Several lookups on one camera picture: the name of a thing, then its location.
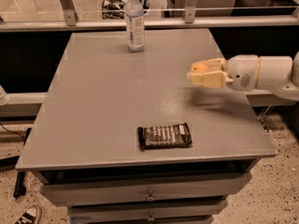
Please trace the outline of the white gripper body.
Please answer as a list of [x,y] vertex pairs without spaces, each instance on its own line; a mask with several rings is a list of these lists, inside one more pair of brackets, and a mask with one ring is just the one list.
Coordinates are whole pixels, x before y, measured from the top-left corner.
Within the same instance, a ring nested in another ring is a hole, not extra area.
[[237,55],[226,63],[227,86],[235,91],[253,91],[259,68],[257,55]]

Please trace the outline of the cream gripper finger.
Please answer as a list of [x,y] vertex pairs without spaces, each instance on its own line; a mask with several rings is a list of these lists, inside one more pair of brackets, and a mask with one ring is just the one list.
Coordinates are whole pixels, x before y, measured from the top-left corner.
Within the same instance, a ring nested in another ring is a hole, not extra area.
[[187,74],[187,79],[196,86],[219,89],[225,86],[227,75],[220,70],[206,72],[206,73],[193,73]]
[[204,61],[200,61],[200,62],[203,62],[208,65],[209,69],[206,70],[205,72],[210,72],[210,71],[214,71],[214,70],[222,70],[226,64],[226,60],[223,58],[204,60]]

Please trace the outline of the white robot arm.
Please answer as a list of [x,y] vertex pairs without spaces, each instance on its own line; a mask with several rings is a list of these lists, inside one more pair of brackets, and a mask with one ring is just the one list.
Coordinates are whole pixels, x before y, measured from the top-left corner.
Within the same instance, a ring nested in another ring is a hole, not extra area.
[[187,80],[195,86],[235,91],[269,91],[279,98],[299,100],[298,55],[236,55],[193,63]]

